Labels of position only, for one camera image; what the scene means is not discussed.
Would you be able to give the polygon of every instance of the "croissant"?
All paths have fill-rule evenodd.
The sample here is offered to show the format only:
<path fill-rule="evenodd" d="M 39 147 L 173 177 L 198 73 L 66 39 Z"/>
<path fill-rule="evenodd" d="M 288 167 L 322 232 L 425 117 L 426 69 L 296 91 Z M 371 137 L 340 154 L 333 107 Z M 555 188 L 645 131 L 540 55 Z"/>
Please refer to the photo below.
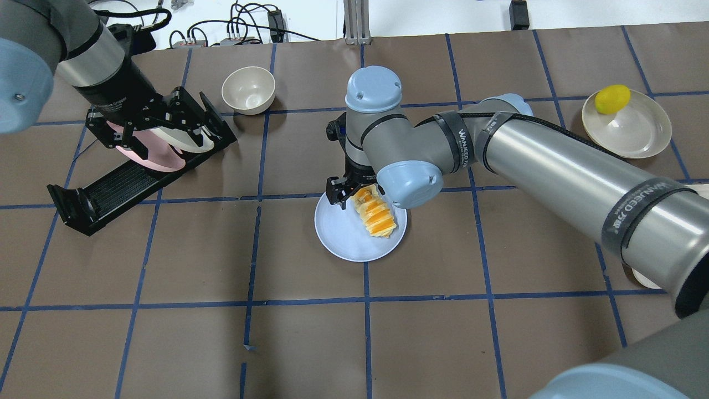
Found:
<path fill-rule="evenodd" d="M 370 236 L 389 238 L 396 228 L 394 216 L 375 185 L 368 185 L 352 196 L 354 208 Z"/>

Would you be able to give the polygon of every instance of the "bowl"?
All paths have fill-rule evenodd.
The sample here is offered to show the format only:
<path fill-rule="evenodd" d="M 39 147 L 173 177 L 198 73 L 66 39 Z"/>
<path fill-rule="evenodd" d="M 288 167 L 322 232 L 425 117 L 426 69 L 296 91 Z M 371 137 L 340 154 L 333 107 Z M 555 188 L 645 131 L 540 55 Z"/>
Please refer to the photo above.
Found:
<path fill-rule="evenodd" d="M 224 80 L 222 98 L 240 114 L 260 114 L 276 98 L 276 80 L 261 67 L 241 68 Z"/>
<path fill-rule="evenodd" d="M 615 114 L 596 111 L 593 93 L 581 109 L 584 128 L 596 144 L 624 158 L 648 158 L 662 152 L 672 139 L 667 113 L 653 99 L 630 90 L 630 102 Z"/>

